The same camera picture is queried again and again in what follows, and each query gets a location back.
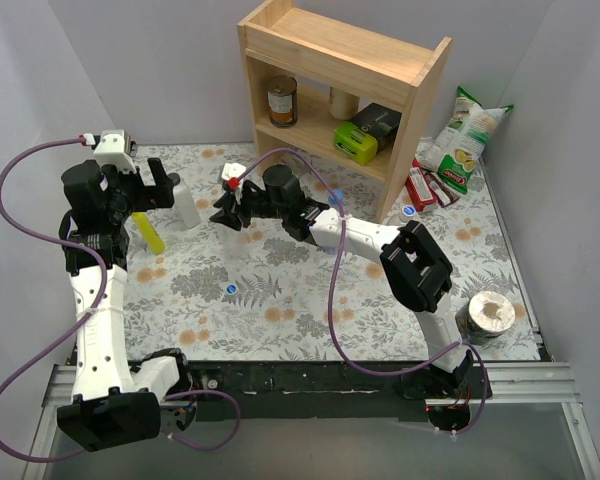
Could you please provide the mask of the blue bottle cap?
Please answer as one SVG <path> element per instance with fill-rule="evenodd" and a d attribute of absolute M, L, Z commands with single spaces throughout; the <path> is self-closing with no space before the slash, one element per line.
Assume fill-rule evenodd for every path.
<path fill-rule="evenodd" d="M 331 207 L 337 208 L 343 202 L 344 194 L 340 189 L 334 189 L 328 197 L 328 203 Z"/>

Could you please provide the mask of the clear plastic bottle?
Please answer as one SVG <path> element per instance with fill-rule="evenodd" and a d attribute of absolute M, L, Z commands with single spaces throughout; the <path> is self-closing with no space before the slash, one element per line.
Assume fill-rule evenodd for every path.
<path fill-rule="evenodd" d="M 398 213 L 392 215 L 387 221 L 388 226 L 403 226 L 417 219 L 417 211 L 412 205 L 403 205 Z"/>
<path fill-rule="evenodd" d="M 250 237 L 245 230 L 236 231 L 224 225 L 216 228 L 219 242 L 228 261 L 245 260 L 249 257 Z"/>

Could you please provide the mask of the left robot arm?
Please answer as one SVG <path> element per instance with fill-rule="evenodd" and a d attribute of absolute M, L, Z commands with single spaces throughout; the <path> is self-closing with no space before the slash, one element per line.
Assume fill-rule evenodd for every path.
<path fill-rule="evenodd" d="M 61 176 L 70 210 L 61 223 L 66 271 L 80 327 L 71 403 L 57 412 L 63 433 L 89 452 L 156 437 L 160 403 L 185 398 L 193 386 L 178 348 L 146 356 L 130 369 L 125 348 L 127 219 L 173 206 L 173 179 L 158 158 L 148 165 L 153 184 L 138 168 L 86 160 Z"/>

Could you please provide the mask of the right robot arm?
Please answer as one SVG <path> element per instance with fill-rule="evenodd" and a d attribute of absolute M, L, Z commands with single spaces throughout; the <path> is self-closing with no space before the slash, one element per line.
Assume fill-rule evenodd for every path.
<path fill-rule="evenodd" d="M 294 240 L 320 248 L 342 248 L 379 264 L 396 300 L 414 313 L 432 362 L 434 389 L 455 397 L 469 384 L 473 355 L 463 343 L 451 309 L 453 267 L 428 230 L 417 221 L 388 226 L 345 218 L 302 191 L 286 165 L 265 170 L 262 186 L 244 179 L 237 163 L 222 167 L 223 196 L 211 220 L 241 231 L 254 218 L 278 219 Z"/>

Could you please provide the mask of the blue tinted plastic bottle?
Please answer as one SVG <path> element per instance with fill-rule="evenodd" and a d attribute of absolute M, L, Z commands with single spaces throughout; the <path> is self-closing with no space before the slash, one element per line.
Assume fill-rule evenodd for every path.
<path fill-rule="evenodd" d="M 340 189 L 334 189 L 328 197 L 328 204 L 331 208 L 339 210 L 344 205 L 344 193 Z M 323 250 L 329 255 L 337 254 L 337 247 L 324 247 Z"/>

